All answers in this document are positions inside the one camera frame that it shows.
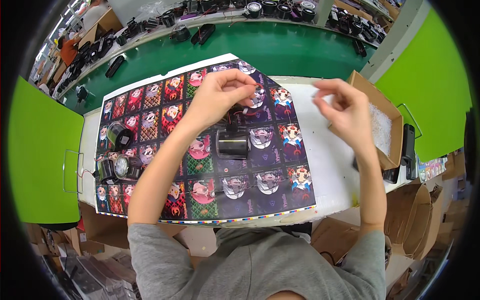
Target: white table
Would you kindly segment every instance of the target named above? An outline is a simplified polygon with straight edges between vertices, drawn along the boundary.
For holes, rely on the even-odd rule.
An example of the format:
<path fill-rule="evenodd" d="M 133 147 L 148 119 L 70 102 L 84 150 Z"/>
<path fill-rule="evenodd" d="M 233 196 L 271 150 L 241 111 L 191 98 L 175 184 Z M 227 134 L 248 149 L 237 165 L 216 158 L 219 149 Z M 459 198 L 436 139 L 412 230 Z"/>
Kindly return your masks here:
<path fill-rule="evenodd" d="M 352 167 L 353 150 L 328 130 L 328 120 L 312 103 L 316 91 L 311 83 L 317 78 L 270 76 L 290 91 L 300 124 L 307 158 L 315 187 L 317 207 L 282 216 L 249 221 L 220 223 L 223 227 L 267 227 L 292 225 L 321 219 L 327 215 L 355 206 L 360 200 L 360 177 Z M 95 145 L 100 124 L 100 108 L 85 114 L 84 129 L 80 140 L 80 152 L 84 154 L 83 168 L 94 170 Z M 385 192 L 407 184 L 406 167 L 400 167 L 398 183 L 384 182 Z M 95 179 L 87 174 L 78 181 L 79 200 L 95 206 Z"/>

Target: gray sweatshirt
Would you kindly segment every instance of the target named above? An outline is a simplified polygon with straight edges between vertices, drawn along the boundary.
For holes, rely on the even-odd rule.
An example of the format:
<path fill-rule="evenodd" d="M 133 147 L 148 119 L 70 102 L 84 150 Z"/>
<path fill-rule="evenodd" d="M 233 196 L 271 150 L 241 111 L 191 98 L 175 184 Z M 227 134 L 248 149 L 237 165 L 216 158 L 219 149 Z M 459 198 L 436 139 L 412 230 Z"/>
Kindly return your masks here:
<path fill-rule="evenodd" d="M 306 299 L 385 299 L 383 232 L 364 235 L 331 266 L 304 239 L 278 228 L 221 229 L 217 251 L 192 268 L 186 249 L 159 227 L 132 224 L 128 240 L 142 298 L 266 299 L 283 290 Z"/>

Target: hand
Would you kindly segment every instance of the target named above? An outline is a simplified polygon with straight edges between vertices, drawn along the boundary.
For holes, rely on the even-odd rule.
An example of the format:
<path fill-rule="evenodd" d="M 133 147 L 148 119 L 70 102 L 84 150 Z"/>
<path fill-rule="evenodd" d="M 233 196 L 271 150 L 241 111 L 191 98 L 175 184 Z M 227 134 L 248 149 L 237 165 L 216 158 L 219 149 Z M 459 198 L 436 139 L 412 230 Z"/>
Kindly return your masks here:
<path fill-rule="evenodd" d="M 235 104 L 252 106 L 255 80 L 238 69 L 209 73 L 196 90 L 183 120 L 200 126 L 200 132 L 217 123 Z"/>
<path fill-rule="evenodd" d="M 367 95 L 341 79 L 319 80 L 313 83 L 319 91 L 313 103 L 332 122 L 335 133 L 358 155 L 371 150 L 372 124 Z M 332 104 L 323 97 L 334 94 Z"/>

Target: person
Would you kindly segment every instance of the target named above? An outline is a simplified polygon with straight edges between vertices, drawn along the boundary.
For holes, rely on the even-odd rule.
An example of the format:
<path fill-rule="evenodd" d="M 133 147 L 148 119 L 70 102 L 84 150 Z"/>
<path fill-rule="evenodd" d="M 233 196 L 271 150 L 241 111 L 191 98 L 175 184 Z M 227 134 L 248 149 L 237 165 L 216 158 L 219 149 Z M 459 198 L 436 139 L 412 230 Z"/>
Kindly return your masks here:
<path fill-rule="evenodd" d="M 221 228 L 217 251 L 194 271 L 184 247 L 156 226 L 189 144 L 235 103 L 252 106 L 254 84 L 237 69 L 209 73 L 138 180 L 128 208 L 128 240 L 142 298 L 385 299 L 386 195 L 369 100 L 340 79 L 315 82 L 313 102 L 352 147 L 360 172 L 359 239 L 341 268 L 331 266 L 300 234 L 270 227 Z M 329 94 L 335 95 L 332 104 L 323 99 Z"/>
<path fill-rule="evenodd" d="M 35 85 L 38 87 L 38 89 L 42 92 L 44 92 L 47 95 L 50 95 L 50 90 L 46 84 L 40 83 L 39 80 L 35 81 Z"/>
<path fill-rule="evenodd" d="M 92 0 L 90 2 L 90 7 L 87 12 L 84 14 L 83 23 L 85 31 L 89 31 L 90 28 L 95 25 L 95 23 L 106 13 L 108 10 L 108 3 L 105 0 Z"/>
<path fill-rule="evenodd" d="M 75 46 L 75 44 L 78 44 L 82 38 L 81 37 L 75 37 L 74 39 L 65 40 L 65 36 L 61 36 L 59 38 L 59 49 L 60 49 L 60 57 L 63 60 L 63 62 L 68 66 L 70 66 L 77 56 L 78 49 Z"/>

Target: orange shirt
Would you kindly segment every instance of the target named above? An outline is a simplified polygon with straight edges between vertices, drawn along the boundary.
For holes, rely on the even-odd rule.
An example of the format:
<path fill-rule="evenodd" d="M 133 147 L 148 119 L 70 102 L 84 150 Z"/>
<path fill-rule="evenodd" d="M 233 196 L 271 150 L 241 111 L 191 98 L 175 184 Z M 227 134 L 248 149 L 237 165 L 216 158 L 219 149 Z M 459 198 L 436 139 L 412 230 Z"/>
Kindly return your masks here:
<path fill-rule="evenodd" d="M 78 51 L 75 50 L 75 47 L 73 47 L 73 39 L 63 43 L 63 46 L 60 49 L 60 57 L 63 59 L 67 67 L 71 65 L 72 61 L 75 59 L 75 56 L 77 56 L 77 53 Z"/>

